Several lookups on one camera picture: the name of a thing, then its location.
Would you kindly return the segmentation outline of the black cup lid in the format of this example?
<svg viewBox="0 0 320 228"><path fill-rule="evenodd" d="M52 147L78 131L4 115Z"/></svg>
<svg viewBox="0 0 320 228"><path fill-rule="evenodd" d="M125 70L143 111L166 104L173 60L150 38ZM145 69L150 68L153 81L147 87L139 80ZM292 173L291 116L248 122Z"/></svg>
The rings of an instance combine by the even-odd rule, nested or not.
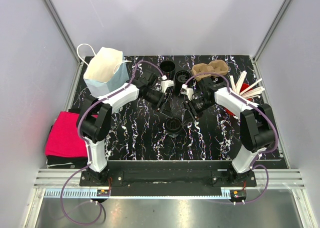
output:
<svg viewBox="0 0 320 228"><path fill-rule="evenodd" d="M177 134L182 129L182 121L179 118L168 118L164 123L165 130L170 134Z"/></svg>

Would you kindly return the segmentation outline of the light blue paper bag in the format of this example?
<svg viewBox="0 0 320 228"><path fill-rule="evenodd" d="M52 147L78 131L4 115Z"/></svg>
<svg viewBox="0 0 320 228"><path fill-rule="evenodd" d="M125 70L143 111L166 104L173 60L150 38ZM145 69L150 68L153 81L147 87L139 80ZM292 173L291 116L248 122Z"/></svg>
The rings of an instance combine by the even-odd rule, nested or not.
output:
<svg viewBox="0 0 320 228"><path fill-rule="evenodd" d="M81 46L88 46L93 52L93 58L89 62L80 55ZM101 47L96 52L91 45L83 43L77 46L76 53L80 60L87 65L83 79L94 97L113 92L130 79L126 65L127 60L124 59L122 51Z"/></svg>

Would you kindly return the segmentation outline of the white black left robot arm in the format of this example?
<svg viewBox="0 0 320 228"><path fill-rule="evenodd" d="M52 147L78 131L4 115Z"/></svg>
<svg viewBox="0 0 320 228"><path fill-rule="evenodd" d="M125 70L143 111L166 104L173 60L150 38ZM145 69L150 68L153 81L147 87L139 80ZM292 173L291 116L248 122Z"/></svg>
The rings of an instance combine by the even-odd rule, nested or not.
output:
<svg viewBox="0 0 320 228"><path fill-rule="evenodd" d="M85 142L87 167L92 170L92 182L102 186L108 180L108 174L104 171L107 167L105 138L111 129L112 114L122 106L142 98L156 111L171 117L172 112L165 97L167 90L174 85L174 81L166 76L157 77L155 73L146 71L107 95L86 99L76 127L78 136Z"/></svg>

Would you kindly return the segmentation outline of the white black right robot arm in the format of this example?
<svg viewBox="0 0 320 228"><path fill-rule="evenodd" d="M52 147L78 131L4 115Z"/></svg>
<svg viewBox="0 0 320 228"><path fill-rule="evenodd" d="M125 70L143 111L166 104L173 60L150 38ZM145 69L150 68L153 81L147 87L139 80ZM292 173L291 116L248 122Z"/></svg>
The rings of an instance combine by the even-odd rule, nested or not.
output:
<svg viewBox="0 0 320 228"><path fill-rule="evenodd" d="M183 125L197 120L203 111L215 104L240 119L241 148L227 173L229 184L238 186L245 180L244 173L253 169L260 155L271 153L278 147L273 110L268 104L259 105L241 97L230 89L228 81L215 84L210 77L205 77L198 82L199 90L196 91L188 87L189 82L187 80L181 87L181 93L187 96Z"/></svg>

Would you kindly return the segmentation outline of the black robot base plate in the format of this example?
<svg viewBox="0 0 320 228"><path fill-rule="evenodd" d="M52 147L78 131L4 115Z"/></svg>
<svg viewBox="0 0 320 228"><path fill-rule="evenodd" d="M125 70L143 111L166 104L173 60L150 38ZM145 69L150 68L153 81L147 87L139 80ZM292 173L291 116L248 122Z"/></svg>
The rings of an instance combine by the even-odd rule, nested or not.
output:
<svg viewBox="0 0 320 228"><path fill-rule="evenodd" d="M256 187L253 171L236 174L229 161L116 161L101 174L85 170L80 186L111 186L113 198L216 198L224 188Z"/></svg>

